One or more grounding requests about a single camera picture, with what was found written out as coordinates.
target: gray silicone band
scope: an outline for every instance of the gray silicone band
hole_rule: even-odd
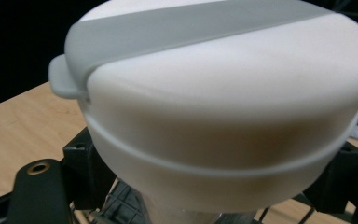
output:
[[[62,97],[78,98],[87,95],[89,75],[101,64],[330,13],[298,0],[233,0],[78,22],[65,55],[50,64],[51,85]]]

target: round container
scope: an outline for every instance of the round container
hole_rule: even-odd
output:
[[[207,2],[115,0],[80,23]],[[78,100],[106,164],[147,197],[194,211],[252,211],[296,196],[358,120],[358,24],[331,12],[107,61],[79,94],[61,88],[59,68],[52,63],[52,88]]]

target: black background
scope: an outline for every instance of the black background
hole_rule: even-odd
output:
[[[69,27],[103,0],[0,0],[0,102],[48,81]]]

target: wooden table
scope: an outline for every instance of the wooden table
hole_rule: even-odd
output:
[[[84,127],[77,102],[55,96],[48,83],[0,104],[0,196],[12,190],[22,166],[46,158],[60,160],[62,147]],[[358,141],[351,142],[358,146]],[[265,223],[297,223],[307,209],[288,200],[273,206]],[[307,223],[344,222],[317,214]]]

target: white container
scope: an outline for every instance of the white container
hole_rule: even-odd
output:
[[[81,22],[204,2],[115,0]],[[84,89],[61,77],[71,69],[53,61],[52,88],[78,100],[107,165],[147,197],[194,211],[296,196],[358,120],[358,24],[336,13],[103,62]]]

